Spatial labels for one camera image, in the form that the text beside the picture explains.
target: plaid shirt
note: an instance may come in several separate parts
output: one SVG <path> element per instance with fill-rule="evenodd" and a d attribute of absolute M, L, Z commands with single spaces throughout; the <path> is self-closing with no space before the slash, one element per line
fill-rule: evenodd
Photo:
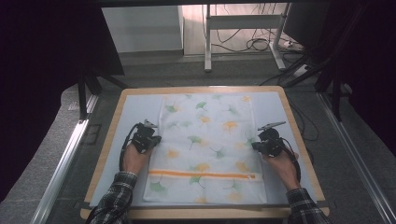
<path fill-rule="evenodd" d="M 92 210 L 87 223 L 128 223 L 127 214 L 136 180 L 135 174 L 118 172 L 110 189 Z M 291 208 L 289 223 L 331 223 L 309 197 L 306 189 L 294 189 L 286 195 Z"/>
<path fill-rule="evenodd" d="M 312 201 L 306 189 L 291 190 L 286 196 L 291 208 L 289 223 L 332 223 Z"/>
<path fill-rule="evenodd" d="M 118 172 L 110 189 L 92 210 L 87 223 L 128 223 L 127 214 L 136 180 L 135 174 Z"/>

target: white wall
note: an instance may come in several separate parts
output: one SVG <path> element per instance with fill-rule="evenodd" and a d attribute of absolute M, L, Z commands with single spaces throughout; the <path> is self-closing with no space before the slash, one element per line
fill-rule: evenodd
<path fill-rule="evenodd" d="M 181 7 L 102 8 L 117 52 L 183 49 Z"/>

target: gray carpet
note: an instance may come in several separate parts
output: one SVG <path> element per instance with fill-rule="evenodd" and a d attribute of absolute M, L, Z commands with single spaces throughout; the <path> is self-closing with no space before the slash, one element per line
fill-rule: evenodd
<path fill-rule="evenodd" d="M 172 87 L 208 85 L 257 85 L 277 75 L 270 55 L 252 60 L 215 58 L 212 73 L 204 72 L 202 58 L 197 62 L 144 64 L 124 63 L 126 77 L 120 80 L 132 87 Z M 79 211 L 91 181 L 97 158 L 113 116 L 121 89 L 100 79 L 103 92 L 90 120 L 90 128 L 78 147 L 47 223 L 83 223 Z M 305 144 L 313 155 L 314 168 L 325 198 L 330 206 L 334 223 L 383 223 L 366 188 L 352 165 L 336 132 L 327 118 L 313 90 L 315 78 L 287 89 L 290 101 L 299 109 L 294 116 L 304 128 Z M 37 151 L 25 174 L 0 204 L 0 223 L 27 223 L 31 220 L 62 150 L 78 121 L 77 111 L 68 111 L 76 101 L 76 89 L 66 91 L 63 106 L 49 134 Z M 347 99 L 341 103 L 341 116 L 351 138 L 359 148 L 367 166 L 375 174 L 380 187 L 396 206 L 396 161 L 380 139 L 359 118 Z M 201 220 L 201 221 L 139 221 L 136 223 L 268 223 L 267 220 Z"/>

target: table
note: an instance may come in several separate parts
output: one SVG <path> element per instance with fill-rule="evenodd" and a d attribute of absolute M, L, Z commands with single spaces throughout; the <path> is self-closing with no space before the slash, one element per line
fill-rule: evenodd
<path fill-rule="evenodd" d="M 122 109 L 128 95 L 150 95 L 150 94 L 172 94 L 172 93 L 235 93 L 235 92 L 277 92 L 283 105 L 283 108 L 290 124 L 293 137 L 299 148 L 300 163 L 303 163 L 307 178 L 312 184 L 314 196 L 318 201 L 318 206 L 328 215 L 329 207 L 325 203 L 325 198 L 318 183 L 315 171 L 307 154 L 302 137 L 300 136 L 296 121 L 292 115 L 285 92 L 280 87 L 180 87 L 180 88 L 147 88 L 147 89 L 129 89 L 122 92 L 113 120 L 111 121 L 109 131 L 104 142 L 101 155 L 96 165 L 92 182 L 88 189 L 85 203 L 89 203 L 92 195 L 98 185 L 102 172 L 104 171 L 106 158 L 112 142 L 115 137 Z M 88 208 L 80 211 L 81 217 L 87 218 L 91 212 Z M 290 214 L 290 209 L 286 204 L 276 206 L 267 205 L 249 205 L 234 207 L 139 207 L 130 210 L 128 218 L 133 219 L 189 219 L 189 218 L 284 218 Z"/>

